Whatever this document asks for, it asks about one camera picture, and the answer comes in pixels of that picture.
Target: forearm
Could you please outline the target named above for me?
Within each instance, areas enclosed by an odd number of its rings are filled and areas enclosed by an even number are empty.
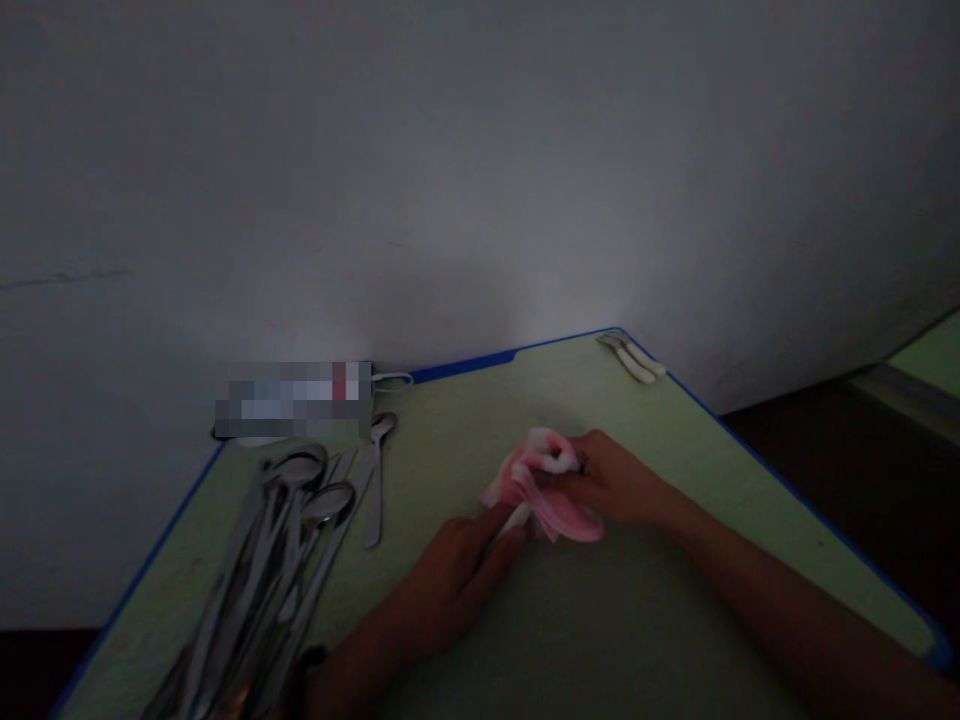
[[[656,523],[825,717],[957,717],[960,693],[826,592],[676,493]]]
[[[386,632],[374,611],[310,675],[304,720],[366,717],[374,710],[408,665]]]

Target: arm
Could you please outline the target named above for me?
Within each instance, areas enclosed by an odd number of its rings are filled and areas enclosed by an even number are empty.
[[[605,434],[571,442],[584,472],[555,482],[611,520],[650,524],[675,540],[819,716],[960,717],[956,687]]]
[[[311,674],[305,716],[363,717],[393,680],[452,645],[480,616],[523,548],[523,528],[487,545],[513,508],[447,521],[397,589]]]

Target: blurred label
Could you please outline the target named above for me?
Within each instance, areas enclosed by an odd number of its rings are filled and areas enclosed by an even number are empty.
[[[236,363],[216,404],[220,437],[370,437],[369,362]]]

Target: utensil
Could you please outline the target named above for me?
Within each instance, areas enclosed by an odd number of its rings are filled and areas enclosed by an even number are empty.
[[[264,682],[262,690],[258,693],[257,702],[254,706],[254,718],[262,718],[270,712],[280,698],[283,687],[287,681],[287,676],[290,673],[290,666],[293,664],[297,649],[300,647],[300,642],[303,640],[303,635],[310,623],[313,609],[320,597],[320,591],[323,589],[323,584],[327,579],[327,575],[330,573],[330,568],[333,565],[337,551],[340,549],[340,545],[343,544],[343,538],[347,534],[350,523],[357,514],[356,508],[363,499],[364,493],[367,491],[367,487],[373,477],[373,471],[378,462],[379,454],[377,453],[377,448],[371,447],[367,450],[360,464],[357,466],[357,471],[353,474],[351,484],[355,490],[354,502],[340,511],[340,516],[337,518],[336,530],[334,530],[333,536],[330,538],[330,543],[324,548],[323,554],[320,556],[320,562],[317,563],[316,569],[310,576],[310,583],[303,595],[303,599],[300,601],[297,613],[290,623],[290,628],[283,640],[283,645],[277,660],[273,663],[270,674]]]
[[[647,355],[643,351],[643,348],[637,345],[633,341],[633,338],[631,338],[622,330],[609,330],[608,332],[605,332],[604,335],[610,335],[611,337],[615,337],[618,340],[620,340],[624,344],[624,346],[627,348],[627,352],[633,356],[633,359],[636,360],[641,365],[643,365],[643,367],[645,367],[647,370],[652,372],[657,377],[661,377],[667,374],[667,369],[663,365],[661,365],[652,357]]]
[[[633,359],[620,338],[613,337],[612,335],[599,335],[597,336],[597,342],[612,347],[614,352],[617,353],[617,358],[619,358],[620,363],[627,369],[627,372],[640,382],[650,385],[657,381],[656,376],[652,372]]]
[[[230,612],[223,620],[223,627],[217,634],[216,643],[210,650],[207,662],[203,666],[199,696],[193,709],[193,720],[207,716],[217,699],[231,659],[237,652],[238,641],[243,629],[250,620],[250,611],[254,600],[259,596],[260,607],[268,605],[267,593],[270,586],[263,587],[264,573],[268,561],[273,555],[277,538],[285,528],[285,521],[291,509],[298,507],[297,491],[309,482],[314,482],[323,473],[327,454],[322,446],[316,445],[292,453],[270,468],[270,480],[267,483],[267,502],[260,516],[260,527],[250,560],[250,567],[243,588],[232,604]],[[287,493],[285,501],[280,501],[281,490]]]
[[[190,655],[186,679],[184,681],[183,695],[180,700],[180,711],[177,717],[180,720],[187,720],[190,711],[193,709],[194,701],[200,690],[200,682],[203,677],[203,669],[206,666],[207,657],[210,652],[210,643],[213,640],[214,631],[220,623],[223,611],[224,600],[227,596],[227,590],[230,588],[231,580],[236,570],[237,561],[248,544],[249,537],[257,524],[257,517],[263,507],[263,487],[266,483],[265,473],[270,470],[269,461],[262,465],[258,471],[259,477],[250,485],[243,504],[240,507],[240,517],[234,525],[233,535],[230,538],[230,544],[227,546],[227,552],[223,558],[223,565],[220,573],[214,583],[214,589],[207,601],[206,609],[200,619],[197,639],[193,645],[193,652]]]
[[[349,483],[331,484],[324,488],[310,505],[304,508],[303,519],[323,524],[333,519],[345,507],[353,502],[354,489]],[[225,689],[222,693],[223,700],[220,705],[226,704],[227,707],[235,707],[237,699],[245,696],[249,690],[252,680],[251,675],[255,672],[254,663],[263,657],[263,652],[269,646],[270,636],[279,626],[292,619],[296,610],[296,588],[287,588],[283,586],[282,579],[274,580],[267,594],[264,604],[257,613],[256,619],[252,623],[250,633],[243,643],[243,648],[235,660],[235,669],[229,673],[229,680],[225,683]],[[284,617],[284,610],[292,602],[292,609],[288,611],[289,617]]]
[[[350,466],[353,465],[353,459],[356,456],[357,448],[355,447],[352,447],[342,454],[336,456],[336,462],[331,462],[333,469],[330,470],[328,466],[328,472],[324,474],[323,481],[320,485],[320,491],[314,496],[314,499],[317,499],[327,489],[344,484],[343,481],[346,479],[347,473],[350,471]],[[304,526],[303,529],[307,530],[305,533],[306,540],[303,541],[299,548],[299,554],[294,565],[294,575],[296,575],[297,571],[302,570],[307,558],[310,557],[310,554],[313,552],[313,548],[316,547],[317,542],[320,540],[320,531],[323,529],[323,525],[326,523],[326,521],[326,519],[323,519],[323,521],[320,522],[320,518],[316,513],[316,508],[313,511],[312,517],[303,517],[303,522],[301,524]],[[288,614],[292,615],[294,612],[296,608],[296,598],[299,597],[299,595],[300,583],[296,582],[287,592],[287,599],[280,608],[280,619],[283,622],[286,622],[290,619]]]
[[[397,425],[396,413],[381,413],[374,416],[370,428],[370,439],[373,441],[373,451],[376,453],[376,465],[373,469],[373,486],[370,490],[370,513],[367,516],[367,527],[363,532],[363,546],[376,547],[380,543],[380,533],[383,528],[383,471],[381,464],[380,444]]]
[[[355,494],[353,485],[350,483],[334,483],[324,488],[324,490],[303,509],[304,526],[312,526],[311,538],[308,541],[308,546],[303,551],[303,560],[298,564],[297,570],[302,569],[307,558],[309,558],[313,552],[317,538],[320,536],[319,529],[322,528],[325,523],[337,517],[345,507],[350,505],[354,500]],[[315,535],[313,535],[312,532],[314,529],[318,530]],[[294,613],[297,610],[299,596],[300,585],[299,583],[295,583],[287,593],[287,597],[280,608],[280,613],[277,615],[278,623],[285,623],[293,619]]]

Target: blue table edge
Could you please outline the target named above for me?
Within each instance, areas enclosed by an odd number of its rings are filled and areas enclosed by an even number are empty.
[[[469,360],[459,360],[453,363],[447,363],[446,365],[437,365],[432,368],[425,368],[423,370],[415,370],[410,373],[413,377],[415,384],[423,384],[426,382],[431,382],[433,380],[441,380],[447,377],[453,377],[454,375],[463,375],[465,373],[475,372],[477,370],[483,370],[485,368],[496,367],[497,365],[506,365],[507,363],[513,362],[513,359],[516,357],[518,352],[523,350],[529,350],[530,348],[541,347],[543,345],[552,345],[553,343],[564,342],[565,340],[573,340],[575,338],[587,337],[588,335],[597,335],[602,332],[608,332],[610,330],[619,330],[620,332],[625,333],[633,340],[638,347],[640,347],[644,352],[646,352],[650,357],[656,359],[656,357],[647,351],[640,343],[634,339],[630,333],[624,330],[621,327],[613,326],[607,328],[600,328],[599,330],[591,330],[589,332],[577,333],[576,335],[568,335],[567,337],[557,338],[556,340],[545,340],[544,342],[534,343],[532,345],[524,345],[522,347],[514,348],[512,350],[504,350],[498,353],[492,353],[490,355],[482,355],[480,357],[471,358]],[[730,428],[728,428],[724,422],[718,418],[713,411],[704,405],[700,398],[690,392],[689,388],[684,385],[680,380],[678,380],[674,374],[670,371],[667,371],[667,375],[670,376],[677,385],[688,395],[690,398],[697,403],[706,413],[712,417],[717,424],[722,427],[730,437],[737,441],[744,450],[750,453],[750,456],[760,463],[764,469],[769,472],[773,477],[780,481],[780,484],[783,485],[787,490],[790,491],[790,494],[793,495],[797,500],[800,501],[803,506],[809,510],[814,517],[817,518],[824,527],[827,528],[831,533],[836,536],[840,542],[846,545],[854,555],[859,558],[859,560],[866,565],[870,570],[878,577],[883,583],[893,590],[897,596],[903,600],[910,608],[920,616],[920,618],[927,624],[933,636],[936,639],[937,646],[927,653],[924,656],[924,661],[930,665],[934,670],[942,671],[944,670],[953,660],[953,648],[950,645],[950,641],[947,639],[947,636],[944,634],[943,630],[937,624],[937,622],[927,614],[927,612],[920,607],[913,598],[907,595],[903,590],[901,590],[896,583],[894,583],[887,575],[881,571],[876,565],[873,564],[873,561],[867,557],[856,545],[854,545],[843,533],[841,533],[833,524],[827,520],[820,512],[813,507],[807,500],[801,495],[790,483],[788,483],[780,474],[774,470],[767,462],[761,458],[757,453],[753,451],[749,445],[747,445],[740,437],[734,433]],[[97,653],[100,651],[100,648],[106,642],[107,636],[110,634],[110,630],[113,628],[114,624],[117,621],[117,618],[120,617],[120,613],[123,612],[130,598],[133,596],[133,593],[136,592],[137,587],[140,585],[140,582],[143,580],[144,576],[147,574],[147,571],[150,569],[150,566],[153,564],[153,561],[156,559],[157,555],[160,554],[161,548],[166,543],[167,538],[170,537],[170,533],[173,532],[173,528],[176,527],[177,522],[179,522],[180,517],[183,515],[184,511],[187,509],[187,506],[190,504],[190,501],[193,499],[193,496],[196,495],[197,491],[200,489],[200,486],[203,484],[203,481],[206,479],[211,468],[217,461],[217,458],[220,457],[220,453],[223,452],[223,448],[226,446],[225,442],[218,444],[217,449],[214,451],[213,455],[207,461],[207,464],[204,466],[203,470],[200,473],[200,476],[194,482],[193,487],[190,488],[190,491],[186,494],[183,499],[183,502],[180,503],[180,506],[177,508],[177,511],[173,514],[173,517],[170,519],[170,522],[167,523],[167,526],[164,528],[163,532],[160,534],[160,537],[157,539],[156,544],[153,546],[153,549],[150,551],[150,554],[147,555],[146,560],[143,561],[143,565],[137,571],[137,574],[134,576],[133,580],[130,582],[130,585],[127,587],[126,591],[120,598],[120,602],[117,603],[117,607],[110,614],[109,619],[106,624],[100,629],[100,632],[97,634],[97,639],[94,641],[93,645],[87,650],[86,654],[83,657],[83,661],[77,667],[76,671],[73,674],[73,677],[70,680],[70,684],[67,685],[66,689],[60,694],[56,704],[53,706],[53,709],[50,711],[48,718],[52,720],[57,715],[60,714],[60,711],[63,710],[64,706],[67,704],[67,701],[70,699],[73,691],[76,689],[77,685],[80,684],[80,681],[83,679],[83,676],[86,674],[87,668],[90,666],[90,663],[93,661],[93,658],[96,657]]]

